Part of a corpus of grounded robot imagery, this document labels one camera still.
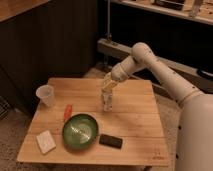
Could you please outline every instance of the metal rod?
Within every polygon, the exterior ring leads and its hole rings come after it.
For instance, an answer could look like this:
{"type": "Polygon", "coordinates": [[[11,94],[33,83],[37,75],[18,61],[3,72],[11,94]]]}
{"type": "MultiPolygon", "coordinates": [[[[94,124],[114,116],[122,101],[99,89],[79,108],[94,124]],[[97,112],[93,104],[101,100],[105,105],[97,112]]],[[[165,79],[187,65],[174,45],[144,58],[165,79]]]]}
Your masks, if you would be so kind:
{"type": "Polygon", "coordinates": [[[191,11],[189,12],[190,17],[196,17],[199,13],[200,7],[203,4],[203,0],[194,0],[191,11]]]}
{"type": "Polygon", "coordinates": [[[111,0],[107,3],[107,41],[111,40],[110,22],[111,22],[111,0]]]}

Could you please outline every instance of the cabinet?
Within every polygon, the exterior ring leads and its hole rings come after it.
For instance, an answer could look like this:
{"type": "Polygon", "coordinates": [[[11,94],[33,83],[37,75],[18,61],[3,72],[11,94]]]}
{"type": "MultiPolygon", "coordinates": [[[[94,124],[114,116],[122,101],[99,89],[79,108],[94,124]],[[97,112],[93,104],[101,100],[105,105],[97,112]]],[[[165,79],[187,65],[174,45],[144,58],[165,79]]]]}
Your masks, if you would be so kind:
{"type": "Polygon", "coordinates": [[[1,0],[0,22],[14,17],[22,12],[49,2],[50,0],[1,0]]]}
{"type": "Polygon", "coordinates": [[[49,77],[81,77],[93,65],[97,0],[52,0],[0,23],[0,95],[33,114],[49,77]]]}

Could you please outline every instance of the red object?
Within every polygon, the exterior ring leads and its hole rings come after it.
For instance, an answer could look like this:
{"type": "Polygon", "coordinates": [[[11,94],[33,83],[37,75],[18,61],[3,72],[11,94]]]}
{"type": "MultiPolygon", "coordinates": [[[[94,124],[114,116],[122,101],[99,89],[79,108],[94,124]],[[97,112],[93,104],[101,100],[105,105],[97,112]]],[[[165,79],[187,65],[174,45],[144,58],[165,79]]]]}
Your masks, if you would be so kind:
{"type": "Polygon", "coordinates": [[[66,122],[72,114],[72,105],[67,105],[65,111],[64,111],[64,122],[66,122]]]}

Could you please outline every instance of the white sponge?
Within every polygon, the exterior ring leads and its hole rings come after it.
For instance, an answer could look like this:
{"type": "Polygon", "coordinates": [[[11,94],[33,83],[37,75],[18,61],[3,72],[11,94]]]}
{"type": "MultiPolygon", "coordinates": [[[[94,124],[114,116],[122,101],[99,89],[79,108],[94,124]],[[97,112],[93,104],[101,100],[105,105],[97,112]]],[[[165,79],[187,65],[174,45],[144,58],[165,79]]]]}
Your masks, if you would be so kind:
{"type": "Polygon", "coordinates": [[[55,141],[49,130],[37,135],[36,139],[43,154],[46,154],[47,152],[56,147],[55,141]]]}

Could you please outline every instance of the floor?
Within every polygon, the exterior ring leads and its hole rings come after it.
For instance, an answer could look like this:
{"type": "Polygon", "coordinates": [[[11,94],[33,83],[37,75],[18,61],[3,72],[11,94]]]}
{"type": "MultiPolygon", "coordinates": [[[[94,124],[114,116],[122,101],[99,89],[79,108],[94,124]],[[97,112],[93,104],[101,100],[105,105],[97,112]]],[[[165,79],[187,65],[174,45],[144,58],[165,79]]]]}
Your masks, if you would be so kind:
{"type": "MultiPolygon", "coordinates": [[[[105,72],[92,68],[85,77],[103,78],[105,72]]],[[[176,133],[180,110],[171,99],[155,93],[159,113],[164,128],[172,164],[169,167],[153,167],[150,171],[173,171],[176,147],[176,133]]],[[[0,170],[1,171],[142,171],[142,166],[99,166],[99,165],[58,165],[18,163],[16,157],[30,125],[31,118],[18,112],[10,111],[0,120],[0,170]]]]}

